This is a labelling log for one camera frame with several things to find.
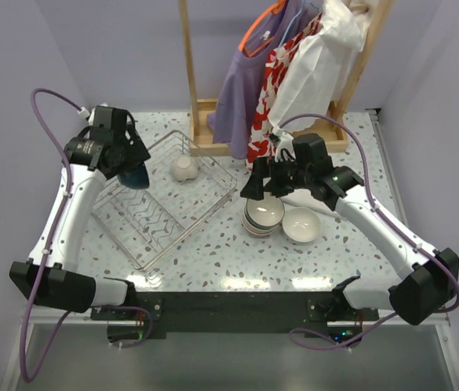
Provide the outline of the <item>teal and white bowl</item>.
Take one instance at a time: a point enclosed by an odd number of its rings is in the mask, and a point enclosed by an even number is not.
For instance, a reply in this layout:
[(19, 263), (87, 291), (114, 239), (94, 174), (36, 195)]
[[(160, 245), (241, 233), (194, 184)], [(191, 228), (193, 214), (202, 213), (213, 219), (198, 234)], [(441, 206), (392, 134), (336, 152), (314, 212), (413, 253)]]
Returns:
[(246, 219), (255, 227), (269, 229), (282, 222), (285, 214), (283, 202), (266, 193), (262, 200), (247, 200), (244, 208)]

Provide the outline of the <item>blue floral bowl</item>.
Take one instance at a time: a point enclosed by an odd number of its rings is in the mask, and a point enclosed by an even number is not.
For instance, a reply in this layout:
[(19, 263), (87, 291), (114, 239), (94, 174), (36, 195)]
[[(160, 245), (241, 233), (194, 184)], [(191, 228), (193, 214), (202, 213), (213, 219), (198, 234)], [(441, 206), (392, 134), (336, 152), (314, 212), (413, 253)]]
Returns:
[(144, 164), (138, 167), (121, 172), (117, 175), (121, 185), (135, 190), (145, 190), (150, 186), (150, 179)]

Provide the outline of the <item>white ribbed bowl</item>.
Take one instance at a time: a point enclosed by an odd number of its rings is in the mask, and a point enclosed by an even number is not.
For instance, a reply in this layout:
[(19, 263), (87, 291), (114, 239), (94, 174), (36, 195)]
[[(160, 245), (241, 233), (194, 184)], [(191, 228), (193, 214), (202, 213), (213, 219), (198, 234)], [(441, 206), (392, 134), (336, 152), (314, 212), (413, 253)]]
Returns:
[(321, 220), (311, 209), (298, 207), (285, 212), (282, 229), (289, 239), (309, 243), (321, 234)]

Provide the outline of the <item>beige bowl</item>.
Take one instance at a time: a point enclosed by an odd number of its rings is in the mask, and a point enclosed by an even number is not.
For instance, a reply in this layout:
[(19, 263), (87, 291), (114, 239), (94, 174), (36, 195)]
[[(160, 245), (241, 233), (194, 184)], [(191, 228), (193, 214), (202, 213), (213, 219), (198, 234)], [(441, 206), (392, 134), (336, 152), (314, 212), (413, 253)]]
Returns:
[(248, 224), (247, 221), (243, 221), (243, 226), (247, 230), (247, 232), (254, 232), (254, 233), (265, 233), (265, 232), (270, 232), (270, 231), (275, 232), (277, 230), (276, 226), (272, 228), (266, 228), (266, 229), (257, 228), (253, 225)]

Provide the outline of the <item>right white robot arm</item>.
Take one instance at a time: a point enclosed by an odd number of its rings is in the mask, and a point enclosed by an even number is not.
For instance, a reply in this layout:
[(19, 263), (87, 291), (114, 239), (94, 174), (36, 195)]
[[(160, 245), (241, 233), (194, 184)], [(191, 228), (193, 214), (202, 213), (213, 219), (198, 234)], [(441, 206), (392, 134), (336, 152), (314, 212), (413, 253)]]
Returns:
[(255, 158), (240, 195), (262, 200), (266, 194), (280, 198), (298, 189), (309, 191), (364, 234), (399, 278), (388, 288), (357, 277), (342, 283), (342, 293), (331, 301), (337, 318), (349, 320), (364, 308), (389, 309), (417, 326), (444, 312), (449, 301), (459, 301), (459, 256), (450, 248), (439, 251), (394, 217), (373, 197), (366, 177), (334, 165), (317, 134), (293, 138), (291, 148), (274, 157)]

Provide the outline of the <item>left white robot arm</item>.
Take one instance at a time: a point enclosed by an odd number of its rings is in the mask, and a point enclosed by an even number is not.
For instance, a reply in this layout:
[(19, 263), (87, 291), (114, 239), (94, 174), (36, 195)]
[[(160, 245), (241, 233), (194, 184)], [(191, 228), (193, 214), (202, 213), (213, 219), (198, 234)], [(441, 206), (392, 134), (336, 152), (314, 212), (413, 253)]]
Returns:
[(99, 193), (116, 179), (123, 188), (150, 186), (151, 155), (136, 131), (133, 115), (97, 106), (90, 124), (63, 150), (63, 169), (55, 203), (27, 261), (12, 263), (9, 276), (33, 305), (84, 313), (108, 305), (119, 319), (138, 309), (133, 284), (78, 273), (79, 253)]

